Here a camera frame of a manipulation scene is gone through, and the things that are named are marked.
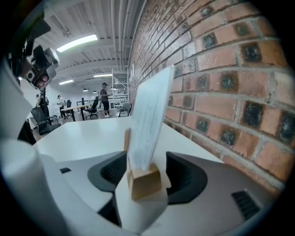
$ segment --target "fluorescent light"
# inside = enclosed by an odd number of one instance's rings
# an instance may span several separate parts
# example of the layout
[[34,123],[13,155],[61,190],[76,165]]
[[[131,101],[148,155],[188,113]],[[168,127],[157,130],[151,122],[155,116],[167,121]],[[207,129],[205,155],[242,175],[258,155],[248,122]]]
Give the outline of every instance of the fluorescent light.
[[64,46],[59,47],[57,50],[61,53],[71,47],[75,47],[77,45],[80,45],[80,44],[83,44],[86,42],[90,42],[90,41],[94,41],[94,40],[97,40],[96,35],[89,35],[89,36],[83,37],[81,39],[77,39],[72,42],[69,42],[69,43],[65,44]]
[[71,82],[74,82],[74,81],[72,79],[70,79],[70,80],[67,80],[67,81],[60,82],[59,84],[62,85],[62,84],[71,83]]
[[112,74],[105,74],[105,75],[95,75],[94,77],[108,77],[108,76],[112,76]]

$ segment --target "black chair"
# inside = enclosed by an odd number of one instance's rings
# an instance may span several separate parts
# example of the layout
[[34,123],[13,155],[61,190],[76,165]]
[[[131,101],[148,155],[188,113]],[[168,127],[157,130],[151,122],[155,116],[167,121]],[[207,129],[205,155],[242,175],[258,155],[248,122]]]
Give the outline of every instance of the black chair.
[[[37,122],[39,135],[49,134],[51,131],[61,126],[56,116],[45,117],[44,112],[40,107],[33,108],[31,113],[35,121]],[[49,124],[48,120],[52,118],[56,119],[57,124],[52,124],[52,125]]]
[[98,100],[95,99],[94,102],[93,102],[93,104],[92,104],[92,107],[90,109],[86,109],[85,110],[85,111],[87,111],[87,112],[90,113],[90,115],[88,115],[88,116],[90,116],[90,119],[92,119],[93,116],[96,116],[98,118],[98,116],[96,114],[96,112],[97,112],[97,108],[96,108],[97,107],[97,104],[98,104]]
[[[71,105],[72,105],[72,102],[71,102],[70,100],[68,100],[68,101],[66,102],[66,108],[71,107]],[[68,118],[69,116],[72,116],[72,113],[71,113],[70,110],[69,110],[69,111],[65,111],[65,113],[66,113],[66,118]]]
[[118,117],[121,117],[121,112],[128,112],[127,116],[129,116],[129,114],[131,112],[131,109],[132,109],[132,104],[131,103],[124,103],[121,110],[120,110],[120,113],[119,113]]

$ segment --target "white paper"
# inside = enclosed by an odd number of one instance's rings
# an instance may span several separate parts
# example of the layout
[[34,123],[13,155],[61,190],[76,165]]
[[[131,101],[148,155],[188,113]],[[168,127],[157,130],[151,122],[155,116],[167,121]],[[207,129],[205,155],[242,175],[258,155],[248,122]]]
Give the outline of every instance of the white paper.
[[138,87],[128,149],[132,170],[149,169],[165,117],[173,78],[174,66],[170,66]]

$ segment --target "desk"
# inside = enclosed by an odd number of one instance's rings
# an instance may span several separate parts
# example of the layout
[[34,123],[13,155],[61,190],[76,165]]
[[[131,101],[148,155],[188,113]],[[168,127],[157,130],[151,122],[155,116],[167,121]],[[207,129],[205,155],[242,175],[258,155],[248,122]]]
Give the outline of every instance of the desk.
[[[34,147],[39,153],[49,155],[57,162],[120,152],[124,147],[125,130],[131,127],[131,123],[132,116],[89,120],[88,122],[68,122],[43,137],[34,144]],[[222,162],[163,123],[155,153],[166,155],[167,151]]]
[[88,107],[89,105],[82,105],[82,106],[76,106],[76,107],[68,107],[68,108],[64,108],[64,109],[61,109],[62,112],[65,112],[65,111],[71,111],[72,113],[72,117],[73,117],[73,121],[76,121],[75,120],[75,115],[74,115],[74,109],[78,109],[80,108],[81,110],[81,115],[82,115],[82,120],[85,120],[84,118],[84,114],[83,114],[83,108],[84,107]]

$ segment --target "metal shelving rack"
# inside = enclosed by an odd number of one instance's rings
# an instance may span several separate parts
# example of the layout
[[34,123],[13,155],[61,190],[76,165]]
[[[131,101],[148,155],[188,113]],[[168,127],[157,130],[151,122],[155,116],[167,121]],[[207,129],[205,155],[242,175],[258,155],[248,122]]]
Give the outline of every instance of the metal shelving rack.
[[112,88],[121,89],[123,92],[118,93],[112,91],[112,101],[110,101],[111,108],[120,109],[124,103],[129,102],[129,78],[128,71],[114,71],[112,70]]

